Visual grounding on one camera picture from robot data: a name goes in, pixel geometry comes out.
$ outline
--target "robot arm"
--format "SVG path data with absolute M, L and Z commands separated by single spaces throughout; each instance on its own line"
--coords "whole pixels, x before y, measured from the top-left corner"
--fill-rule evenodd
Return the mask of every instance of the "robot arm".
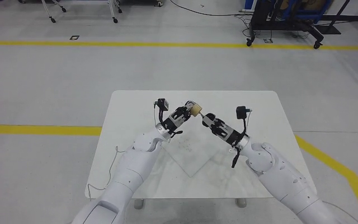
M 238 155 L 247 157 L 246 164 L 257 175 L 262 185 L 274 198 L 294 212 L 304 224 L 338 224 L 336 216 L 323 204 L 308 185 L 306 178 L 275 148 L 268 143 L 252 143 L 246 135 L 239 133 L 214 114 L 202 116 L 202 124 L 211 132 L 229 143 Z
M 197 116 L 201 107 L 188 101 L 177 108 L 165 121 L 163 111 L 168 110 L 165 99 L 158 99 L 159 121 L 155 128 L 140 134 L 119 160 L 113 179 L 103 195 L 91 201 L 76 215 L 72 224 L 122 224 L 124 212 L 134 192 L 147 179 L 162 148 L 190 116 Z

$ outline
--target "white tabletop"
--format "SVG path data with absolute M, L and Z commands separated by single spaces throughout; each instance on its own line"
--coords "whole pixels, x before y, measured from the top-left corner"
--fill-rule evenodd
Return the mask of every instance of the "white tabletop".
M 249 118 L 248 135 L 257 142 L 276 147 L 307 179 L 315 190 L 311 175 L 295 140 L 280 100 L 272 91 L 115 91 L 107 110 L 100 140 L 93 159 L 88 182 L 103 188 L 109 179 L 109 168 L 115 147 L 124 151 L 139 133 L 154 127 L 153 103 L 158 98 L 169 102 L 165 119 L 177 107 L 193 100 L 202 113 L 213 113 L 241 132 L 243 124 L 236 119 L 237 106 L 253 112 Z M 178 130 L 170 143 L 163 144 L 156 164 L 133 198 L 268 198 L 272 195 L 240 157 L 231 168 L 235 152 L 201 124 L 201 117 L 192 117 Z M 112 168 L 122 153 L 118 154 Z M 91 197 L 102 191 L 91 188 Z

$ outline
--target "white table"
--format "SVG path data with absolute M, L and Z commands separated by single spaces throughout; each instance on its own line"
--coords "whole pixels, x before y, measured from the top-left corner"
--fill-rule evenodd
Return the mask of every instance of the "white table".
M 271 143 L 315 186 L 295 140 L 280 100 L 272 91 L 115 91 L 112 94 L 88 182 L 103 188 L 109 179 L 109 168 L 115 147 L 124 151 L 135 137 L 154 127 L 153 102 L 166 98 L 169 111 L 165 119 L 187 100 L 202 106 L 202 113 L 214 113 L 238 131 L 242 121 L 236 119 L 237 106 L 253 110 L 248 134 L 254 141 Z M 235 152 L 201 124 L 201 117 L 192 117 L 169 144 L 163 145 L 156 164 L 133 198 L 269 198 L 262 186 L 240 157 L 231 168 Z M 118 154 L 112 168 L 121 154 Z M 102 191 L 91 188 L 91 197 Z

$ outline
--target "floor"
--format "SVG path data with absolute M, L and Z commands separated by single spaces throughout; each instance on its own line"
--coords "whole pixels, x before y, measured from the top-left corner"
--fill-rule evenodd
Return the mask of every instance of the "floor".
M 243 2 L 178 0 L 205 13 L 237 13 Z M 0 1 L 1 41 L 134 41 L 245 44 L 238 18 L 198 15 L 170 1 L 123 6 L 111 20 L 105 2 L 49 4 Z M 358 23 L 339 24 L 324 45 L 358 45 Z M 274 45 L 314 40 L 273 32 Z M 253 43 L 263 44 L 270 32 Z M 115 90 L 273 90 L 295 134 L 358 173 L 356 50 L 158 48 L 0 45 L 0 124 L 101 126 Z M 84 186 L 98 137 L 0 135 L 0 222 L 71 223 L 88 202 Z M 358 201 L 347 180 L 302 151 L 321 199 L 356 218 Z M 126 223 L 300 223 L 275 199 L 147 200 L 131 205 Z M 347 223 L 348 215 L 330 207 Z

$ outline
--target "yellow floor line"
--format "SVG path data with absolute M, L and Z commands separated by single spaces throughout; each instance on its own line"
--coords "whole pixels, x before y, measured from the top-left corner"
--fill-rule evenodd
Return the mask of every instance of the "yellow floor line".
M 61 136 L 99 136 L 102 127 L 0 125 L 0 134 L 54 134 Z
M 293 44 L 246 44 L 235 43 L 163 43 L 163 42 L 97 42 L 97 41 L 0 41 L 0 45 L 13 46 L 107 46 L 107 47 L 162 47 L 162 48 L 254 48 L 314 50 L 311 45 Z M 320 50 L 358 50 L 358 46 L 321 46 Z
M 320 160 L 321 162 L 344 176 L 347 179 L 349 185 L 351 186 L 354 194 L 356 195 L 356 198 L 358 199 L 358 176 L 352 170 L 350 170 L 343 164 L 337 162 L 318 148 L 312 146 L 310 143 L 306 142 L 299 136 L 296 136 L 296 140 L 301 149 L 305 150 L 317 160 Z
M 84 126 L 44 126 L 44 125 L 0 125 L 0 134 L 49 134 L 64 136 L 99 136 L 102 127 L 84 127 Z M 305 150 L 317 160 L 322 161 L 330 168 L 336 170 L 344 176 L 351 186 L 358 199 L 358 176 L 343 164 L 337 162 L 327 154 L 312 146 L 299 136 L 296 140 L 301 149 Z

